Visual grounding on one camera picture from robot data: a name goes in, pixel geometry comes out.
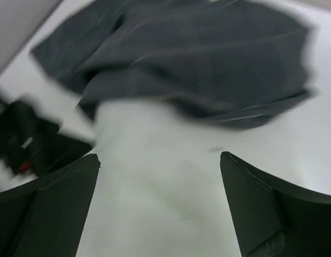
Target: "crumpled fabric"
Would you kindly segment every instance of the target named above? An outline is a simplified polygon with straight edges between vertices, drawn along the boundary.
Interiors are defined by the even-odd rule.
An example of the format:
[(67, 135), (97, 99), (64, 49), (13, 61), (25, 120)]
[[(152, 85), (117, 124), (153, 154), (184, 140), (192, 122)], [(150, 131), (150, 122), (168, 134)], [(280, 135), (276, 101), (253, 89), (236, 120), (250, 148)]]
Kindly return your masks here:
[(310, 96), (310, 29), (246, 0), (98, 0), (32, 53), (80, 106), (159, 99), (197, 120), (250, 128)]

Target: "folded cloth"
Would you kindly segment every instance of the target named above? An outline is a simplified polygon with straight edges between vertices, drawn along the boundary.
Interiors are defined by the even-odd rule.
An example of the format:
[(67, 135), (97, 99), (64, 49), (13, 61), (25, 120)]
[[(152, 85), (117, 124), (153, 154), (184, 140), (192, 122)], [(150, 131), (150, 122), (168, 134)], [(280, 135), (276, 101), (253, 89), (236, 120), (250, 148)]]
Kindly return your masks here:
[(308, 32), (246, 0), (98, 0), (32, 53), (82, 95), (88, 115), (102, 101), (147, 97), (200, 120), (255, 127), (309, 96)]

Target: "white table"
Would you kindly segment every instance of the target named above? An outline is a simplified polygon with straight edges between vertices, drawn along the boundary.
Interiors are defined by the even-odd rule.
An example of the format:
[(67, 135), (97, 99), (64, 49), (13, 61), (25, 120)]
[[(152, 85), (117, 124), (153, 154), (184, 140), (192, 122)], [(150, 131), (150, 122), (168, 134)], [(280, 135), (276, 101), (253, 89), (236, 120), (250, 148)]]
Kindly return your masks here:
[(319, 95), (275, 122), (235, 132), (180, 119), (160, 103), (118, 101), (100, 108), (93, 133), (73, 111), (78, 99), (28, 57), (33, 43), (84, 2), (66, 0), (0, 77), (13, 97), (34, 94), (67, 130), (98, 140), (102, 168), (79, 257), (240, 256), (219, 172), (223, 150), (331, 194), (331, 13), (280, 4), (317, 28), (305, 61)]

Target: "table surface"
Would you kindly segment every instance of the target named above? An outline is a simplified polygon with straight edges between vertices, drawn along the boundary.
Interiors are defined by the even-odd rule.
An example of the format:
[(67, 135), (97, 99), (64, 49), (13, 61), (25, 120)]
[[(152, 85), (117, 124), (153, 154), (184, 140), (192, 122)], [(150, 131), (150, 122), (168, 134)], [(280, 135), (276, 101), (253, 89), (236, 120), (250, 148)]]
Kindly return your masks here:
[[(79, 98), (46, 78), (28, 54), (31, 46), (46, 36), (67, 15), (88, 2), (65, 0), (2, 74), (0, 89), (12, 97), (24, 94), (36, 96), (40, 112), (62, 119), (67, 131), (93, 138), (94, 133), (89, 123), (78, 110), (74, 111)], [(331, 194), (331, 12), (284, 1), (280, 4), (270, 2), (315, 26), (304, 62), (312, 69), (310, 84), (316, 88), (318, 95), (276, 121), (252, 130), (236, 132), (199, 124), (180, 125), (179, 130), (184, 139), (195, 139), (195, 142), (182, 144), (180, 147), (183, 151), (194, 154), (195, 159), (200, 161), (201, 168), (218, 169), (218, 164), (213, 165), (212, 161), (218, 160), (220, 153), (227, 150), (294, 184)], [(136, 104), (140, 106), (139, 112), (135, 108)], [(143, 115), (144, 108), (152, 109), (152, 104), (147, 103), (119, 102), (110, 106), (113, 106), (111, 110), (116, 111), (115, 116), (119, 112), (126, 112), (129, 106), (130, 110), (135, 109), (136, 115)], [(131, 119), (138, 123), (138, 120), (146, 120), (147, 116), (148, 114), (140, 119)], [(178, 138), (178, 130), (172, 130), (173, 136)], [(200, 150), (193, 151), (194, 145)]]

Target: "dark gray cloth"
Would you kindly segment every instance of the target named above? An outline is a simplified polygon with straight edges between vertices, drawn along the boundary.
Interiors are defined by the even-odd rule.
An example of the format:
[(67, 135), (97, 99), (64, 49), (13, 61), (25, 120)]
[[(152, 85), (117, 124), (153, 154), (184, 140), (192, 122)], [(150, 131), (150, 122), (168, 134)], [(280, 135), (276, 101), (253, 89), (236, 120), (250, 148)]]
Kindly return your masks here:
[(32, 53), (82, 95), (86, 111), (147, 97), (201, 120), (253, 127), (309, 95), (301, 64), (308, 31), (245, 0), (98, 0)]

